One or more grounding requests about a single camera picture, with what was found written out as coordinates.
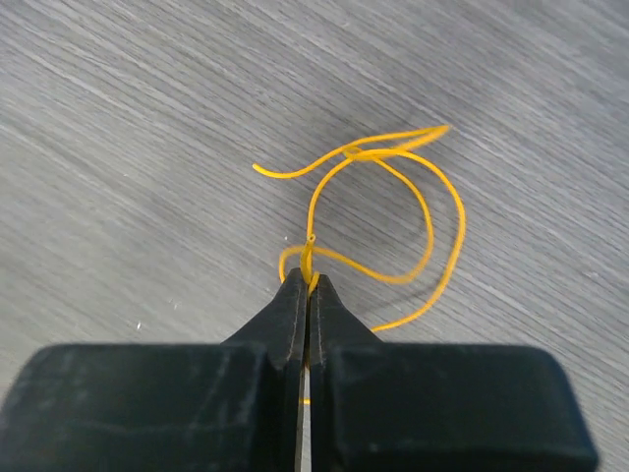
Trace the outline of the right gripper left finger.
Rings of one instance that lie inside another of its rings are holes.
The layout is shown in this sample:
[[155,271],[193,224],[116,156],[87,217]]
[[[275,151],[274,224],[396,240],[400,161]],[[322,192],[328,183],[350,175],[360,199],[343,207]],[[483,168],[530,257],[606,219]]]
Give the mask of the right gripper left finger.
[[65,343],[1,407],[5,471],[297,471],[308,287],[298,270],[218,344]]

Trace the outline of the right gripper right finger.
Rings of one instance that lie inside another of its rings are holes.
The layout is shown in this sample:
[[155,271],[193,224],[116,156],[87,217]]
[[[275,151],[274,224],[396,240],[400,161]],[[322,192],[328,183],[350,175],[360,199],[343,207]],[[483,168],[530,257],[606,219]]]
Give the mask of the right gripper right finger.
[[526,345],[385,342],[322,277],[310,302],[315,471],[594,471],[571,383]]

